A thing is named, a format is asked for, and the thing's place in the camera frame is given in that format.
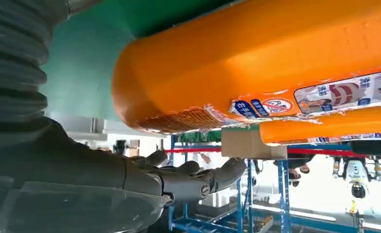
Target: metal pipe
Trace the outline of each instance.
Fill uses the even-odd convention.
[[[185,163],[188,161],[188,153],[186,152],[185,153]],[[183,203],[183,218],[185,220],[188,219],[188,203],[185,202]]]
[[[243,221],[242,221],[242,200],[241,200],[241,179],[239,178],[236,182],[236,186],[238,189],[238,203],[236,210],[236,223],[238,224],[238,233],[243,233]]]
[[[253,220],[253,213],[252,213],[252,199],[253,199],[253,193],[252,193],[252,161],[248,159],[248,190],[249,194],[247,194],[248,198],[248,219],[249,219],[249,233],[254,232],[254,220]]]

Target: product label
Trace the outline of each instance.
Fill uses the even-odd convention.
[[[289,100],[272,98],[262,102],[263,107],[269,113],[284,113],[292,109],[293,104]]]
[[[303,113],[323,113],[381,105],[381,72],[296,90]]]
[[[256,119],[259,117],[248,102],[244,100],[238,100],[235,101],[234,104],[236,111],[238,111],[239,114],[246,117],[247,119]]]

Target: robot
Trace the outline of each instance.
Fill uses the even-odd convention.
[[[197,172],[157,167],[167,155],[147,158],[92,150],[44,116],[46,82],[40,65],[56,24],[100,0],[0,1],[0,232],[135,232],[159,219],[165,207],[198,201],[230,187],[246,170],[231,158]]]
[[[372,179],[381,181],[381,164],[379,157],[371,157],[375,162],[375,175],[371,176],[366,167],[365,158],[344,158],[344,169],[342,175],[339,175],[340,162],[342,158],[334,158],[333,178],[342,177],[348,184],[351,194],[354,198],[363,199],[369,194],[368,183]]]

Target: blue metal frame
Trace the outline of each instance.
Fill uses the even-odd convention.
[[[174,136],[172,136],[172,142],[171,142],[171,148],[175,148],[174,144]],[[189,146],[186,144],[185,146],[181,146],[182,148],[189,148]],[[173,163],[173,153],[171,153],[170,160]],[[188,154],[185,153],[185,162],[188,161]],[[188,204],[184,203],[183,206],[183,216],[179,217],[177,219],[173,219],[173,211],[174,207],[169,207],[169,230],[172,231],[173,228],[190,232],[190,233],[202,233],[207,231],[217,231],[223,233],[244,233],[243,229],[243,219],[245,216],[245,209],[247,208],[248,212],[248,220],[249,220],[249,229],[248,233],[253,233],[253,210],[252,210],[252,165],[251,160],[248,160],[248,187],[246,191],[245,196],[245,202],[244,205],[242,205],[242,194],[241,194],[241,179],[238,179],[237,181],[237,187],[238,187],[238,207],[236,210],[233,210],[226,215],[223,215],[221,217],[212,219],[211,221],[202,221],[198,219],[194,219],[188,216]],[[225,224],[228,220],[233,220],[236,218],[237,222],[237,229],[221,225],[222,223]]]
[[[291,233],[291,215],[289,214],[289,172],[288,160],[278,160],[278,187],[280,193],[281,232]]]

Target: robotic hand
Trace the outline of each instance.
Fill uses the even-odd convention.
[[[153,177],[163,186],[162,194],[174,201],[197,201],[209,194],[230,187],[246,170],[243,159],[231,158],[221,168],[201,172],[195,161],[188,161],[176,168],[157,168],[167,159],[167,155],[157,150],[149,157],[130,158],[138,168]]]
[[[0,232],[134,232],[177,201],[231,186],[246,169],[239,158],[201,172],[194,161],[158,168],[163,151],[127,158],[91,150],[53,124],[40,141],[0,150]],[[41,143],[51,138],[61,143]]]
[[[116,233],[154,223],[172,202],[205,198],[245,170],[241,159],[196,172],[157,168],[164,156],[126,158],[75,143],[38,87],[53,28],[100,0],[0,1],[0,232]]]

